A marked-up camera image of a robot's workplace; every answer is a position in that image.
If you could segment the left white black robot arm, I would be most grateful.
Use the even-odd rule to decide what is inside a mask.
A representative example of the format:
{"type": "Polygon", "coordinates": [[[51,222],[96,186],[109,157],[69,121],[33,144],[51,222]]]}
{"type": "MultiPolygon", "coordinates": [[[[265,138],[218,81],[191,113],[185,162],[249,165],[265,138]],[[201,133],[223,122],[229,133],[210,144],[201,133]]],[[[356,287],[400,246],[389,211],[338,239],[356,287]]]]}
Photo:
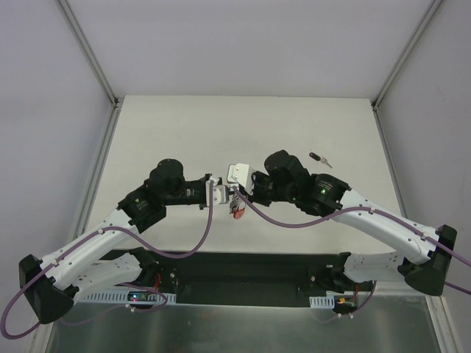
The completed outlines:
{"type": "Polygon", "coordinates": [[[28,255],[19,263],[21,294],[40,324],[62,318],[82,297],[108,286],[136,282],[150,285],[155,267],[136,250],[115,263],[99,259],[128,238],[166,217],[166,208],[197,205],[211,209],[219,179],[206,174],[188,181],[183,164],[162,160],[144,183],[128,193],[101,223],[71,243],[41,258],[28,255]]]}

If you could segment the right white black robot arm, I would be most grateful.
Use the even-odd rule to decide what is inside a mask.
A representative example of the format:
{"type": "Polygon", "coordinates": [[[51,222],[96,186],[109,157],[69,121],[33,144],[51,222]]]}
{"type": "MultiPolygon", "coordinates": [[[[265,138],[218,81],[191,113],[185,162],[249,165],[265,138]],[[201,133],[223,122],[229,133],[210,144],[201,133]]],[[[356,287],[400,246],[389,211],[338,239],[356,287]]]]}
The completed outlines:
{"type": "Polygon", "coordinates": [[[280,150],[268,156],[264,172],[248,166],[240,186],[252,203],[268,207],[287,202],[318,221],[332,220],[386,244],[392,251],[347,256],[331,271],[339,290],[357,282],[400,281],[429,296],[440,296],[446,285],[457,231],[419,224],[371,202],[346,182],[329,174],[310,173],[294,155],[280,150]]]}

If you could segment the keyring with red tag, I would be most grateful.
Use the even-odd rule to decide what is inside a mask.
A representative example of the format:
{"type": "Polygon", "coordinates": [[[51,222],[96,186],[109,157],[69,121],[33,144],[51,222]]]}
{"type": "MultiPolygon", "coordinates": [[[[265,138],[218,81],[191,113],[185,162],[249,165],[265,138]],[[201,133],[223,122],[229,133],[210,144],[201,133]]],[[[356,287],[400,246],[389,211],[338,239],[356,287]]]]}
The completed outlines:
{"type": "Polygon", "coordinates": [[[229,214],[235,219],[240,219],[246,210],[246,203],[237,195],[232,195],[229,203],[229,214]]]}

